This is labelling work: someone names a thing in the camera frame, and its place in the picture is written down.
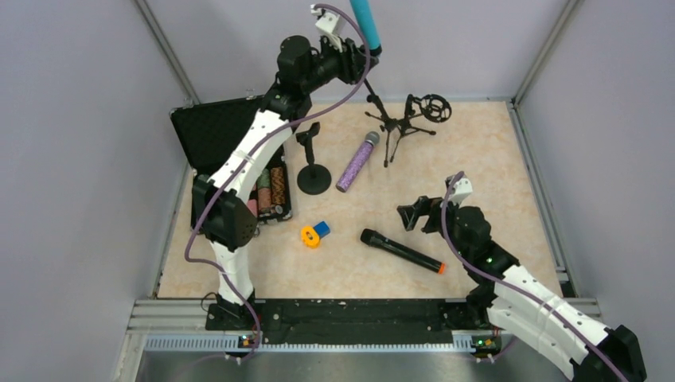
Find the black tripod microphone stand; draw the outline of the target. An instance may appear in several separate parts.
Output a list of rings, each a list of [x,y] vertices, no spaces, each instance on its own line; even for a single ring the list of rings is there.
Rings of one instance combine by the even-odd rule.
[[[394,160],[396,150],[399,146],[400,140],[404,137],[407,137],[416,132],[416,128],[412,126],[411,119],[416,116],[413,110],[413,102],[415,96],[413,94],[408,94],[407,99],[404,105],[404,116],[402,119],[396,119],[391,117],[384,107],[384,103],[381,98],[376,94],[372,85],[368,80],[365,80],[364,85],[368,89],[369,94],[366,96],[366,101],[372,103],[376,109],[380,112],[380,116],[375,116],[369,112],[365,114],[370,117],[381,121],[380,130],[386,134],[385,139],[385,150],[384,150],[384,168],[388,167],[388,164]],[[393,131],[399,131],[399,138],[396,140],[394,151],[392,154],[389,154],[390,139],[391,133]]]

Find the teal blue microphone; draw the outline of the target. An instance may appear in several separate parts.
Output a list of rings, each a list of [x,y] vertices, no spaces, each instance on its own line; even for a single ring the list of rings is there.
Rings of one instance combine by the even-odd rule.
[[[378,57],[381,55],[382,47],[369,0],[350,0],[349,4],[351,5],[357,24],[369,45],[371,55]]]

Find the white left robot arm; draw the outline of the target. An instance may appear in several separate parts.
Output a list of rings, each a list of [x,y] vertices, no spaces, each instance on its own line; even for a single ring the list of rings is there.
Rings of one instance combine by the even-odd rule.
[[[198,214],[184,258],[190,255],[198,234],[208,240],[214,260],[203,259],[217,269],[220,289],[210,307],[216,319],[231,318],[237,329],[259,329],[252,296],[255,288],[248,271],[248,244],[257,220],[247,206],[249,195],[263,169],[295,132],[297,126],[312,120],[311,94],[334,79],[349,84],[356,92],[369,70],[379,61],[379,42],[365,39],[362,46],[353,40],[338,39],[333,45],[322,37],[320,48],[295,35],[280,45],[275,80],[255,112],[251,126],[221,168],[193,183],[194,210]]]

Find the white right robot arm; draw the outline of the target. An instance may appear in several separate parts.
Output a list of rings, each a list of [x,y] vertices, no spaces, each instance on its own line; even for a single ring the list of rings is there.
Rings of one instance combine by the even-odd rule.
[[[492,239],[480,208],[419,197],[396,211],[408,231],[425,216],[422,232],[448,239],[478,284],[467,301],[485,313],[491,325],[536,350],[570,381],[646,380],[637,336],[624,325],[612,329],[551,292]]]

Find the purple glitter microphone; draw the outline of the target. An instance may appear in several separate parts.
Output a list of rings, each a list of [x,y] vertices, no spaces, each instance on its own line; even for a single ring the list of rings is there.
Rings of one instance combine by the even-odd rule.
[[[336,189],[338,191],[346,193],[349,190],[350,186],[354,183],[358,174],[371,157],[379,141],[380,135],[377,132],[370,131],[366,134],[363,143],[358,147],[356,153],[351,158],[349,164],[336,183]]]

